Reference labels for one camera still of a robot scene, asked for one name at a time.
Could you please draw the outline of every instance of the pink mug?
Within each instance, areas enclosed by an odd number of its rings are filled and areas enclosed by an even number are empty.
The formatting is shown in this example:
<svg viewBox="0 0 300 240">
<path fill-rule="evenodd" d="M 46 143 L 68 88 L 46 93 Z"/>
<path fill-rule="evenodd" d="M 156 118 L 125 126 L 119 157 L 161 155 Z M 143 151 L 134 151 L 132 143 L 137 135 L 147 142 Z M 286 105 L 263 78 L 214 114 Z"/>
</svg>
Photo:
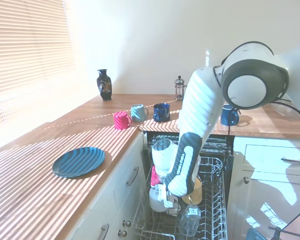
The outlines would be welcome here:
<svg viewBox="0 0 300 240">
<path fill-rule="evenodd" d="M 113 121 L 114 128 L 117 130 L 127 129 L 132 123 L 131 117 L 129 117 L 125 111 L 118 111 L 113 114 Z"/>
</svg>

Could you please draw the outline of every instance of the cabinet handle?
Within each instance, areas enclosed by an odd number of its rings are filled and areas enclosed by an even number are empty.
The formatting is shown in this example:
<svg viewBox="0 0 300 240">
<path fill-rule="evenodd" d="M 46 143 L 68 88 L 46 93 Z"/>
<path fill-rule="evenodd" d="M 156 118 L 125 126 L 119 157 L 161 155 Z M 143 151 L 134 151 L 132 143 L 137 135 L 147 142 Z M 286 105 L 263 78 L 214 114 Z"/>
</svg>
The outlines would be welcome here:
<svg viewBox="0 0 300 240">
<path fill-rule="evenodd" d="M 244 177 L 243 177 L 243 182 L 244 182 L 245 184 L 248 184 L 248 183 L 249 183 L 249 178 L 248 178 L 247 176 L 244 176 Z"/>
<path fill-rule="evenodd" d="M 122 226 L 129 228 L 131 227 L 131 222 L 123 220 Z"/>
<path fill-rule="evenodd" d="M 285 156 L 283 156 L 281 158 L 282 161 L 286 161 L 286 162 L 292 162 L 292 163 L 298 163 L 300 164 L 300 160 L 293 160 L 293 159 L 287 159 Z"/>
<path fill-rule="evenodd" d="M 118 231 L 118 237 L 122 237 L 122 238 L 125 238 L 126 236 L 128 235 L 127 231 L 121 231 L 119 230 Z"/>
<path fill-rule="evenodd" d="M 132 175 L 132 177 L 131 177 L 128 181 L 126 181 L 126 185 L 127 185 L 127 186 L 130 186 L 130 185 L 134 182 L 134 180 L 136 179 L 136 177 L 137 177 L 137 175 L 138 175 L 138 172 L 139 172 L 139 167 L 136 166 L 136 167 L 133 169 L 133 175 Z"/>
<path fill-rule="evenodd" d="M 105 240 L 107 233 L 108 233 L 108 229 L 109 229 L 109 223 L 107 223 L 106 225 L 103 225 L 101 227 L 101 229 L 102 229 L 102 232 L 101 232 L 101 235 L 98 238 L 98 240 Z"/>
</svg>

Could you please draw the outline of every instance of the vase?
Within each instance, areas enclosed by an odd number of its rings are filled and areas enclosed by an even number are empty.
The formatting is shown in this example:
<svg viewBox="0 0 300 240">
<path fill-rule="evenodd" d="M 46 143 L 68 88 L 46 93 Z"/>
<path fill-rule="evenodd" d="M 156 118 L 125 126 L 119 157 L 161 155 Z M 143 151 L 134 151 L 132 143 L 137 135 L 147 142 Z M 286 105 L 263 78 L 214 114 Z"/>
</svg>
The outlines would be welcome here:
<svg viewBox="0 0 300 240">
<path fill-rule="evenodd" d="M 99 77 L 96 79 L 96 84 L 98 85 L 100 96 L 103 101 L 109 101 L 112 95 L 111 78 L 107 75 L 107 69 L 100 69 L 98 73 Z"/>
</svg>

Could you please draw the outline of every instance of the wire rack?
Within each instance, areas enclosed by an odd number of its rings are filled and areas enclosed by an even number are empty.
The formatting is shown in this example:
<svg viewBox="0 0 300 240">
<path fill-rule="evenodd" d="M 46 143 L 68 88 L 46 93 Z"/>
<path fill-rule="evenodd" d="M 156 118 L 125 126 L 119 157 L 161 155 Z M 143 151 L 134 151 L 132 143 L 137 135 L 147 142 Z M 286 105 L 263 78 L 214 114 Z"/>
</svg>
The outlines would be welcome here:
<svg viewBox="0 0 300 240">
<path fill-rule="evenodd" d="M 202 201 L 198 204 L 201 219 L 197 233 L 186 237 L 179 232 L 178 220 L 187 204 L 178 198 L 178 206 L 166 212 L 150 208 L 149 172 L 137 211 L 133 219 L 135 232 L 141 240 L 227 240 L 226 205 L 222 161 L 215 157 L 201 157 L 198 177 L 202 181 Z"/>
</svg>

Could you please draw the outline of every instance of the striped plate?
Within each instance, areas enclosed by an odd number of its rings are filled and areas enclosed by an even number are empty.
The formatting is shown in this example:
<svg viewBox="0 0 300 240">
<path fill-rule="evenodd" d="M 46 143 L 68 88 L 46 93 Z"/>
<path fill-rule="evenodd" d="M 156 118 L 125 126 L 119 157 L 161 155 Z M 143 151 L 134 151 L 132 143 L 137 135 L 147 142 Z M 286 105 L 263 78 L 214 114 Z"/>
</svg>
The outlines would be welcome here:
<svg viewBox="0 0 300 240">
<path fill-rule="evenodd" d="M 52 166 L 55 175 L 74 178 L 91 172 L 103 163 L 105 153 L 96 147 L 80 147 L 59 157 Z"/>
</svg>

